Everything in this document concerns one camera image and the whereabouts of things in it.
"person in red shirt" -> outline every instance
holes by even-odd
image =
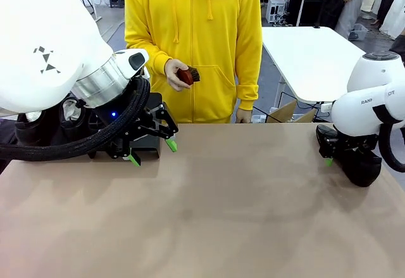
[[[344,2],[345,5],[337,21],[335,31],[345,39],[348,39],[350,31],[353,30],[354,24],[360,16],[363,0],[344,0]]]

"white curtain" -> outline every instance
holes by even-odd
[[[405,0],[394,0],[380,31],[395,39],[405,28]]]

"tan table surface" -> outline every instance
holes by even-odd
[[[160,161],[0,176],[0,277],[405,277],[405,195],[353,186],[315,124],[181,125]]]

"shoe brush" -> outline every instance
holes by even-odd
[[[200,81],[200,74],[196,68],[190,67],[188,70],[181,70],[178,69],[176,73],[177,77],[182,81],[185,82],[187,85],[192,85],[195,82]]]

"yellow hoodie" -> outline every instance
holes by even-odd
[[[125,40],[149,53],[151,90],[178,123],[229,122],[237,98],[244,110],[258,98],[260,0],[126,0]],[[201,81],[176,92],[165,76],[170,58],[196,67]]]

